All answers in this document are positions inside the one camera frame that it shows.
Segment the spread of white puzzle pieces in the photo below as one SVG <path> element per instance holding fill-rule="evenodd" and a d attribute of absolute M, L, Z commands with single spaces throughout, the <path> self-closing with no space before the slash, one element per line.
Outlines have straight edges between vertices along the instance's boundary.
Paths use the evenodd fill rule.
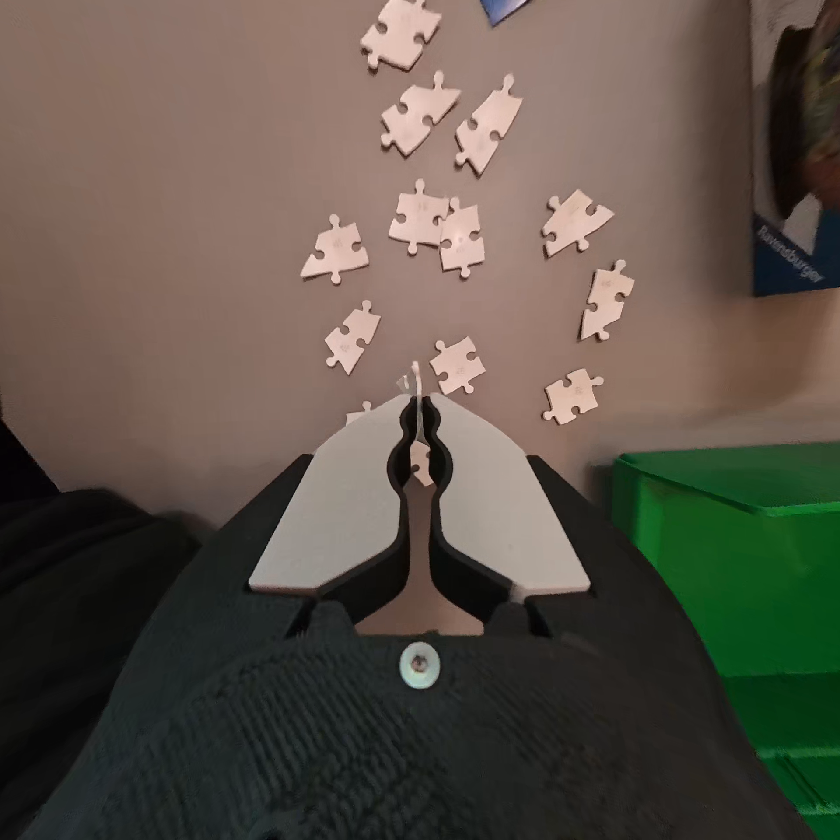
<path fill-rule="evenodd" d="M 437 31 L 441 17 L 426 8 L 425 2 L 386 2 L 360 40 L 368 67 L 378 70 L 384 62 L 399 70 L 412 69 Z M 521 98 L 511 94 L 514 81 L 512 74 L 504 76 L 501 87 L 492 90 L 458 126 L 457 167 L 469 163 L 477 176 L 487 168 L 522 104 Z M 412 85 L 399 102 L 381 114 L 386 128 L 381 147 L 396 147 L 402 156 L 409 156 L 425 141 L 431 127 L 456 105 L 459 96 L 459 89 L 445 87 L 441 70 L 434 73 L 432 87 Z M 585 252 L 589 237 L 615 215 L 606 206 L 593 204 L 581 190 L 563 201 L 552 196 L 548 208 L 551 216 L 541 228 L 547 257 L 571 245 L 580 253 Z M 337 214 L 330 215 L 329 222 L 330 227 L 317 236 L 315 252 L 308 256 L 300 276 L 304 280 L 329 276 L 332 284 L 339 285 L 343 272 L 366 267 L 370 260 L 357 224 L 342 225 Z M 482 264 L 486 258 L 478 206 L 462 206 L 456 196 L 431 196 L 426 193 L 422 178 L 416 180 L 414 192 L 399 195 L 388 237 L 406 244 L 410 256 L 417 253 L 420 245 L 436 247 L 442 270 L 456 270 L 462 280 L 470 277 L 472 266 Z M 634 280 L 624 274 L 625 266 L 626 261 L 619 259 L 613 268 L 595 272 L 587 299 L 589 307 L 582 314 L 581 340 L 596 336 L 606 341 L 610 336 L 607 327 L 621 318 L 624 299 L 634 287 Z M 371 306 L 370 301 L 363 301 L 325 338 L 330 351 L 325 361 L 328 367 L 339 365 L 345 374 L 352 373 L 381 320 Z M 472 393 L 473 380 L 486 371 L 472 340 L 464 338 L 452 345 L 437 341 L 435 346 L 437 354 L 430 365 L 441 393 L 447 395 L 458 389 Z M 545 386 L 549 410 L 543 412 L 542 418 L 564 425 L 590 412 L 598 406 L 595 388 L 603 384 L 601 376 L 591 376 L 585 369 L 568 373 Z"/>

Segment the person's black jacket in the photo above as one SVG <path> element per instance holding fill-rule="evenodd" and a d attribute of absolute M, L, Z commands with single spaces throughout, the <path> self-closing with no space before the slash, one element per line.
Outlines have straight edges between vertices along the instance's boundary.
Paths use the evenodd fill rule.
<path fill-rule="evenodd" d="M 65 777 L 198 547 L 110 490 L 60 491 L 1 422 L 1 838 Z"/>

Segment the green plastic bin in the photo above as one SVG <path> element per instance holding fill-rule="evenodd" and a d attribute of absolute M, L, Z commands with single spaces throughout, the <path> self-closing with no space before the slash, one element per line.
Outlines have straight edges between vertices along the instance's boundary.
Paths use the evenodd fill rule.
<path fill-rule="evenodd" d="M 621 455 L 612 520 L 678 598 L 783 793 L 839 838 L 839 443 Z"/>

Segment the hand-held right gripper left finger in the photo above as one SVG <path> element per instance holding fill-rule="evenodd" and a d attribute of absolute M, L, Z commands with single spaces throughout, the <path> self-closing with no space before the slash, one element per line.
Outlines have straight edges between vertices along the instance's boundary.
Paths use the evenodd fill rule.
<path fill-rule="evenodd" d="M 403 591 L 417 415 L 418 399 L 398 395 L 316 449 L 248 579 L 252 592 L 338 602 L 362 621 Z"/>

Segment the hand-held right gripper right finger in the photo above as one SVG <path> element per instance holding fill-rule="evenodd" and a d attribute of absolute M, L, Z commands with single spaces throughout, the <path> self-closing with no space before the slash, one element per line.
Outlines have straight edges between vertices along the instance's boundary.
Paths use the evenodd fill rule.
<path fill-rule="evenodd" d="M 499 605 L 591 589 L 529 457 L 446 396 L 422 402 L 435 484 L 429 569 L 437 590 L 480 621 Z"/>

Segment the blue puzzle box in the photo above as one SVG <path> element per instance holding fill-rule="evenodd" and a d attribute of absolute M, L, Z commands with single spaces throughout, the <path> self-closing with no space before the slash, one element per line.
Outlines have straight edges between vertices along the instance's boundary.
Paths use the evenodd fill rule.
<path fill-rule="evenodd" d="M 751 1 L 752 292 L 839 286 L 839 2 Z"/>

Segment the single curved puzzle piece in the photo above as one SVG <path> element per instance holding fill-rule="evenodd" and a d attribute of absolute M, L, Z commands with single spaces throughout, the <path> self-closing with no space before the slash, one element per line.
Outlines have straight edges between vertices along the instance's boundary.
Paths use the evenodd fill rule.
<path fill-rule="evenodd" d="M 396 385 L 402 394 L 416 398 L 415 435 L 410 448 L 411 468 L 413 476 L 423 487 L 428 488 L 434 482 L 429 473 L 430 447 L 424 435 L 424 389 L 417 361 L 412 362 L 410 371 L 401 376 Z"/>

